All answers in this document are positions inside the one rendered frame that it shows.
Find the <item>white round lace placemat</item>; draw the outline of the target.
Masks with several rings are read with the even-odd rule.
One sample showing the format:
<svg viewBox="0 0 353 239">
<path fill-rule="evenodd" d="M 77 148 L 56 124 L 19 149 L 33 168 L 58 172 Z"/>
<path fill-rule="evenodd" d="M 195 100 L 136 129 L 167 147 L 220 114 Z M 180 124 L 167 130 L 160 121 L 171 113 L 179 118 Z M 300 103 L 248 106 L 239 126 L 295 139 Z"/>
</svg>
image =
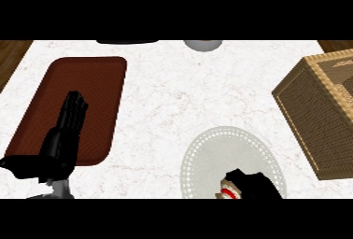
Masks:
<svg viewBox="0 0 353 239">
<path fill-rule="evenodd" d="M 236 169 L 247 175 L 261 172 L 287 197 L 281 166 L 267 146 L 241 128 L 219 126 L 201 133 L 188 147 L 180 167 L 182 197 L 214 199 L 220 180 Z"/>
</svg>

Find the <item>flat black object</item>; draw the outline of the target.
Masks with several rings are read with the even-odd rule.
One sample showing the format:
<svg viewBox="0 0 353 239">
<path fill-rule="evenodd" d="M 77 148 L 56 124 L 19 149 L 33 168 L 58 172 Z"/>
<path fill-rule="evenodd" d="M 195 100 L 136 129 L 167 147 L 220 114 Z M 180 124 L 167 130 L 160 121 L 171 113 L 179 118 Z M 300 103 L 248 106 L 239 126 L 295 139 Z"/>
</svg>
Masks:
<svg viewBox="0 0 353 239">
<path fill-rule="evenodd" d="M 155 43 L 158 40 L 96 40 L 99 44 L 106 45 L 134 45 Z"/>
</svg>

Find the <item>grey round bowl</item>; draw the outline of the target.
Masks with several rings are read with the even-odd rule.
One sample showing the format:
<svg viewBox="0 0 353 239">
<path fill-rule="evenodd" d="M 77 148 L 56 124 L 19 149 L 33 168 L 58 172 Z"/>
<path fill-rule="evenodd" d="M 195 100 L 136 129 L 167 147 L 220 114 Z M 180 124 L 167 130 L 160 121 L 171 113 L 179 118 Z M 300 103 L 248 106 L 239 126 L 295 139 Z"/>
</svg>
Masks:
<svg viewBox="0 0 353 239">
<path fill-rule="evenodd" d="M 220 40 L 185 40 L 185 45 L 195 51 L 208 52 L 222 45 Z"/>
</svg>

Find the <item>brown wicker basket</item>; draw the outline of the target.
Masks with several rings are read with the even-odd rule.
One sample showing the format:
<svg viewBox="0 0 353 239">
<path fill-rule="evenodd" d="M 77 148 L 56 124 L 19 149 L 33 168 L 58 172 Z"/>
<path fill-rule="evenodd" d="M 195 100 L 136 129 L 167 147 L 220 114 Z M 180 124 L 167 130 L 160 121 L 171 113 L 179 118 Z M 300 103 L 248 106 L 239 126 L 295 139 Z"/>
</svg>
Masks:
<svg viewBox="0 0 353 239">
<path fill-rule="evenodd" d="M 303 57 L 272 94 L 318 179 L 353 178 L 353 49 Z"/>
</svg>

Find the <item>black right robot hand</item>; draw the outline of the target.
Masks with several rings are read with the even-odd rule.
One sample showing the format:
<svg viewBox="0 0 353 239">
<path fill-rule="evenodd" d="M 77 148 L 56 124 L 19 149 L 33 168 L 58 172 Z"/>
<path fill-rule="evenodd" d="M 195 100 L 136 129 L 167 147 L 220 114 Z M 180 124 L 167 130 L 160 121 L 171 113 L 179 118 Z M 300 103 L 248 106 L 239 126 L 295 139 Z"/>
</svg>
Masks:
<svg viewBox="0 0 353 239">
<path fill-rule="evenodd" d="M 281 198 L 279 191 L 263 173 L 247 175 L 236 169 L 226 174 L 225 180 L 235 185 L 242 199 L 278 200 Z"/>
</svg>

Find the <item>dark red rectangular placemat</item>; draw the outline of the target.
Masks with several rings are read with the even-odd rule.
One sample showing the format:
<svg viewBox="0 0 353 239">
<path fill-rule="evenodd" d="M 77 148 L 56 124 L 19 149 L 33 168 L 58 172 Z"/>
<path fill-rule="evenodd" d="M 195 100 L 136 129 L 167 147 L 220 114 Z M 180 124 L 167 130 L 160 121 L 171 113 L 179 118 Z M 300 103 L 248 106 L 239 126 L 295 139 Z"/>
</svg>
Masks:
<svg viewBox="0 0 353 239">
<path fill-rule="evenodd" d="M 6 156 L 37 155 L 49 131 L 78 138 L 78 166 L 93 166 L 109 155 L 127 60 L 64 57 L 49 67 L 21 119 Z"/>
</svg>

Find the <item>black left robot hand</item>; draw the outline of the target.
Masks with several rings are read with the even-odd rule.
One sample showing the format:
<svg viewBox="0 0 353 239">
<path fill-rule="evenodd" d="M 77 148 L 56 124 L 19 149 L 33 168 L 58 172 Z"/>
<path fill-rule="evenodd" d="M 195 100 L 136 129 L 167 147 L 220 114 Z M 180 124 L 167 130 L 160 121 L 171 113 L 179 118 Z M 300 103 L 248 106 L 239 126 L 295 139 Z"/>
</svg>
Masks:
<svg viewBox="0 0 353 239">
<path fill-rule="evenodd" d="M 38 182 L 65 180 L 77 163 L 80 133 L 89 104 L 78 91 L 69 91 L 37 155 L 12 155 L 0 160 L 18 179 L 38 178 Z"/>
</svg>

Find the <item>red and white cupcake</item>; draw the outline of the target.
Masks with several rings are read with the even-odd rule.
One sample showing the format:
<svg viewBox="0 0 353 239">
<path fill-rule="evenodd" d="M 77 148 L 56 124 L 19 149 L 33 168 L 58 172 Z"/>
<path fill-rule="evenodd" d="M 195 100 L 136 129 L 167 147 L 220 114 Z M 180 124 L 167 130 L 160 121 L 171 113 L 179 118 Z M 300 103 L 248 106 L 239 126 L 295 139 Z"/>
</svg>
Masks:
<svg viewBox="0 0 353 239">
<path fill-rule="evenodd" d="M 241 198 L 241 190 L 235 184 L 226 179 L 220 180 L 220 190 L 216 193 L 219 199 L 232 199 L 236 200 Z"/>
</svg>

